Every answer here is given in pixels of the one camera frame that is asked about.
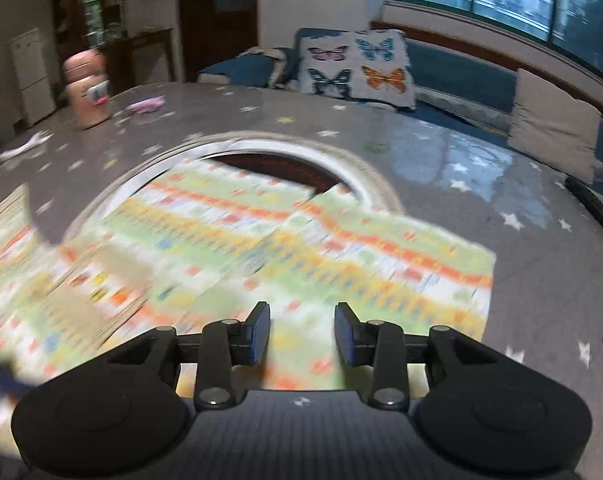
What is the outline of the beige cushion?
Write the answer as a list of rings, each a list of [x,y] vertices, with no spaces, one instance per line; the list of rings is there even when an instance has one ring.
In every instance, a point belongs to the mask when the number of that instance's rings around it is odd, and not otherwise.
[[[555,84],[517,72],[507,145],[586,184],[593,182],[601,113]]]

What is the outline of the butterfly print pillow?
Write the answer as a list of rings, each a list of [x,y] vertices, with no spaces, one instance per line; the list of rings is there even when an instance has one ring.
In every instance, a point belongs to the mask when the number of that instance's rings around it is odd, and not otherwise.
[[[395,110],[415,109],[410,56],[400,30],[305,37],[298,53],[300,92]]]

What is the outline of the white crumpled tissue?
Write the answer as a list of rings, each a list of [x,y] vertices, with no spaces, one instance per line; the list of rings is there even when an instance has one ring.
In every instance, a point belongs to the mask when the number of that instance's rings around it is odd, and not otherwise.
[[[7,162],[8,160],[21,156],[33,150],[34,148],[39,148],[40,145],[45,144],[47,140],[52,138],[52,136],[53,133],[50,130],[37,131],[27,142],[21,146],[0,153],[0,162]]]

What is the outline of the white refrigerator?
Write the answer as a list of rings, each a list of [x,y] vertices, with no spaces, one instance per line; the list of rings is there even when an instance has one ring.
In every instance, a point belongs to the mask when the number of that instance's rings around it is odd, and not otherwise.
[[[55,111],[39,29],[34,28],[13,38],[10,42],[10,50],[25,120],[31,127]]]

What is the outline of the small pink toy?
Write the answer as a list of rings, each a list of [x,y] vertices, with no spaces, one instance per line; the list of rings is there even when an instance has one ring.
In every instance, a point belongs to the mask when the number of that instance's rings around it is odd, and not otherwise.
[[[126,107],[130,114],[149,114],[160,110],[166,103],[164,96],[154,96],[154,98],[144,99],[134,102]]]

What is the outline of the pink cartoon water bottle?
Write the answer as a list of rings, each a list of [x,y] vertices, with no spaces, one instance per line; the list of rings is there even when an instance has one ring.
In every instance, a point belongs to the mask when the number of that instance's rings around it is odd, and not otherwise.
[[[63,70],[77,127],[86,130],[108,120],[110,82],[101,52],[96,49],[79,52],[64,62]]]

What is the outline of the black round induction cooktop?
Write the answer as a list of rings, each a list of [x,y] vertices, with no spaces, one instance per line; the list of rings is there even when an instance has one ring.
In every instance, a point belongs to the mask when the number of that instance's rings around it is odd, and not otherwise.
[[[238,153],[218,155],[213,160],[234,168],[306,185],[315,194],[329,191],[334,185],[344,184],[343,180],[330,171],[288,155]]]

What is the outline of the blue sofa bench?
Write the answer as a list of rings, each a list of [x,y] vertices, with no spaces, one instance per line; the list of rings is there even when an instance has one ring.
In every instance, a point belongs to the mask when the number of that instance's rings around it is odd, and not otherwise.
[[[586,93],[514,58],[426,30],[408,28],[405,32],[416,98],[416,109],[410,114],[425,122],[505,148],[518,77],[525,74],[540,79],[552,96],[565,93],[576,101],[592,103]],[[294,90],[306,56],[302,43],[345,38],[342,30],[304,27],[297,30],[292,47],[254,47],[203,68],[198,81]]]

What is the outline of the colourful patterned child's jacket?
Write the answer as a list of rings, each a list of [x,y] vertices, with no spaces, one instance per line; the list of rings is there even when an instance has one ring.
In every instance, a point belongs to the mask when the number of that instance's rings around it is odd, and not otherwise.
[[[484,333],[495,255],[439,226],[187,159],[52,246],[27,188],[0,203],[0,356],[44,382],[156,326],[194,333],[271,309],[265,384],[345,389],[333,310],[424,334]]]

